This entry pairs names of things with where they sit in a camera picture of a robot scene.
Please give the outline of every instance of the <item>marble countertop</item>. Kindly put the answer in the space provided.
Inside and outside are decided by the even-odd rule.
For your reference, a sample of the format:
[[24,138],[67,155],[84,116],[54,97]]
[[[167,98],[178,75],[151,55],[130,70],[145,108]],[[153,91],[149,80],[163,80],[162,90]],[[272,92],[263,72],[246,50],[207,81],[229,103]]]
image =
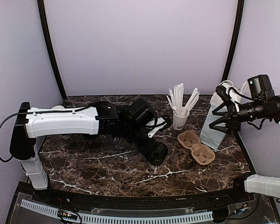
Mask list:
[[[145,99],[158,115],[172,110],[166,96],[87,96],[69,97],[65,107],[79,107],[99,100],[116,105],[129,105],[138,98]],[[200,96],[183,131],[200,134],[210,108],[210,96]],[[157,169],[151,167],[135,146],[122,142],[123,151],[114,149],[118,142],[110,136],[85,139],[73,134],[47,136],[40,152],[43,167],[54,189],[104,196],[177,196],[232,188],[235,177],[249,171],[234,136],[227,135],[216,159],[209,165],[199,165],[191,151],[181,146],[172,127],[157,132],[157,141],[168,147],[168,156]]]

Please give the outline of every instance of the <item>white cup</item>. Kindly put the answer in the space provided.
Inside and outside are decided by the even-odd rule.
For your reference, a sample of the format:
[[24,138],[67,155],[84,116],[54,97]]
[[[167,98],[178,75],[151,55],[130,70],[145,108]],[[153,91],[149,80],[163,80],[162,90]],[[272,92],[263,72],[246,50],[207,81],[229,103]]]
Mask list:
[[179,131],[182,130],[187,122],[189,115],[190,111],[186,114],[185,117],[177,116],[175,111],[173,111],[173,128]]

